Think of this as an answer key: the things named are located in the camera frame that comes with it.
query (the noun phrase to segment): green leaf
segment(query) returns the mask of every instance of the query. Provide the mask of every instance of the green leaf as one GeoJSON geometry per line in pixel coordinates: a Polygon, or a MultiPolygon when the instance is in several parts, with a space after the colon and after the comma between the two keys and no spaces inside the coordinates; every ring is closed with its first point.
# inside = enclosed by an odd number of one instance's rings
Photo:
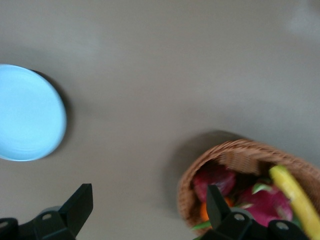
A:
{"type": "Polygon", "coordinates": [[[286,216],[284,209],[281,206],[276,207],[275,211],[281,219],[287,220],[287,221],[289,220],[288,217],[286,216]]]}
{"type": "Polygon", "coordinates": [[[260,179],[266,184],[272,184],[272,180],[269,177],[261,177],[260,179]]]}
{"type": "Polygon", "coordinates": [[[252,203],[249,203],[249,202],[242,202],[238,205],[235,205],[234,208],[240,208],[240,209],[248,209],[250,207],[252,207],[253,204],[252,203]]]}
{"type": "Polygon", "coordinates": [[[297,225],[301,230],[303,229],[302,224],[296,214],[293,214],[293,218],[291,222],[297,225]]]}
{"type": "Polygon", "coordinates": [[[198,237],[194,238],[193,240],[200,240],[200,239],[202,239],[202,237],[203,236],[198,236],[198,237]]]}
{"type": "Polygon", "coordinates": [[[211,227],[210,221],[204,221],[202,223],[199,223],[198,225],[195,225],[191,230],[199,230],[199,229],[205,229],[211,227]]]}
{"type": "Polygon", "coordinates": [[[260,191],[268,191],[268,192],[271,192],[272,190],[272,187],[267,185],[267,184],[264,184],[264,183],[256,183],[253,188],[252,188],[252,194],[256,194],[260,191]]]}

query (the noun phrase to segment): dragon fruit scale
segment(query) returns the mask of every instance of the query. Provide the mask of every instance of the dragon fruit scale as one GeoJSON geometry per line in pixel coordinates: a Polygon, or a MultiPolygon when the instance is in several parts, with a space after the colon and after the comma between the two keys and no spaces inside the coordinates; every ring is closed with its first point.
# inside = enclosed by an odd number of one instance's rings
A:
{"type": "Polygon", "coordinates": [[[258,182],[243,191],[235,204],[247,210],[261,225],[267,227],[271,220],[292,221],[290,201],[271,183],[258,182]]]}

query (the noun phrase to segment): fruit basket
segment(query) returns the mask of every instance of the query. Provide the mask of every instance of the fruit basket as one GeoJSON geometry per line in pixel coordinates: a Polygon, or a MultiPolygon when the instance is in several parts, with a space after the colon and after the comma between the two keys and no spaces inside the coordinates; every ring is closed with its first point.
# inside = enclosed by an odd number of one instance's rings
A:
{"type": "MultiPolygon", "coordinates": [[[[178,186],[177,204],[181,217],[189,227],[202,222],[199,201],[192,181],[197,171],[209,161],[224,165],[239,174],[267,176],[273,165],[285,166],[301,185],[320,214],[320,170],[305,160],[295,157],[272,146],[240,139],[212,147],[202,154],[183,174],[178,186]]],[[[195,232],[202,235],[208,229],[195,232]]]]}

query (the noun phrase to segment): orange fruit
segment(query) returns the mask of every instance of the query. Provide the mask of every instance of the orange fruit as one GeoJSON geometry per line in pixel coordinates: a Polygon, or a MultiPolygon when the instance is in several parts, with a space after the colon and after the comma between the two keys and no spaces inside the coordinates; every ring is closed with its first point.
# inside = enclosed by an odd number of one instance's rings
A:
{"type": "Polygon", "coordinates": [[[230,208],[234,206],[234,203],[232,202],[232,200],[229,197],[225,196],[224,200],[225,200],[226,204],[228,204],[228,206],[230,208]]]}
{"type": "MultiPolygon", "coordinates": [[[[228,204],[228,206],[230,208],[234,206],[234,203],[232,202],[232,200],[229,197],[225,196],[224,200],[225,200],[226,204],[228,204]]],[[[207,213],[207,203],[206,202],[201,203],[201,206],[200,206],[200,217],[201,217],[203,222],[206,222],[206,221],[209,220],[209,216],[208,216],[208,213],[207,213]]]]}
{"type": "Polygon", "coordinates": [[[209,216],[208,216],[208,213],[207,213],[207,203],[206,202],[201,203],[201,206],[200,206],[200,217],[201,217],[203,222],[206,222],[206,221],[209,220],[209,216]]]}

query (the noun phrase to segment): dragon fruit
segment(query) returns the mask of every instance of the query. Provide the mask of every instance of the dragon fruit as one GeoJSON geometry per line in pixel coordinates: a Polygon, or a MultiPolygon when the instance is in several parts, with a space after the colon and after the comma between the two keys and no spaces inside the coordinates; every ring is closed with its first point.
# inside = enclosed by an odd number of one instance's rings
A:
{"type": "Polygon", "coordinates": [[[208,185],[216,185],[221,194],[226,196],[236,184],[236,173],[224,165],[207,163],[196,172],[192,183],[199,200],[205,203],[208,185]]]}
{"type": "Polygon", "coordinates": [[[236,206],[247,210],[265,227],[271,220],[293,219],[289,199],[271,183],[258,182],[249,187],[238,196],[236,206]]]}

